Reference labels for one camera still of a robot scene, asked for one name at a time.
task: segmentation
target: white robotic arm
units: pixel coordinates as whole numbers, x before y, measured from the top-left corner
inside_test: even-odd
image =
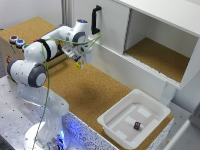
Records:
[[[87,21],[77,20],[74,28],[61,26],[25,48],[24,60],[10,61],[7,72],[18,84],[18,96],[30,103],[44,106],[47,93],[47,89],[42,87],[46,81],[46,69],[42,65],[45,61],[44,55],[47,61],[52,59],[57,53],[55,39],[61,39],[72,42],[62,48],[71,59],[76,62],[82,59],[83,62],[90,63],[92,59],[91,48],[86,52],[88,34]],[[69,105],[62,97],[50,90],[47,109],[50,114],[46,116],[45,124],[39,130],[36,142],[41,150],[49,150],[49,143],[55,142],[55,139],[62,132],[61,117],[69,111]],[[26,150],[29,149],[28,147],[30,148],[30,145],[25,145]]]

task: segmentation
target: black door handle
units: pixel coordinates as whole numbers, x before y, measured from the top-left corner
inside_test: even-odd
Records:
[[[97,5],[96,8],[94,8],[92,11],[92,28],[91,29],[92,29],[93,35],[100,32],[100,30],[96,28],[96,19],[97,19],[96,12],[99,10],[101,10],[101,7]]]

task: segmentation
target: white wall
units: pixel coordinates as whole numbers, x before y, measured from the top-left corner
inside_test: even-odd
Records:
[[[0,0],[0,29],[37,16],[55,26],[61,24],[61,0]]]
[[[200,71],[180,91],[177,91],[173,102],[192,112],[200,102]]]

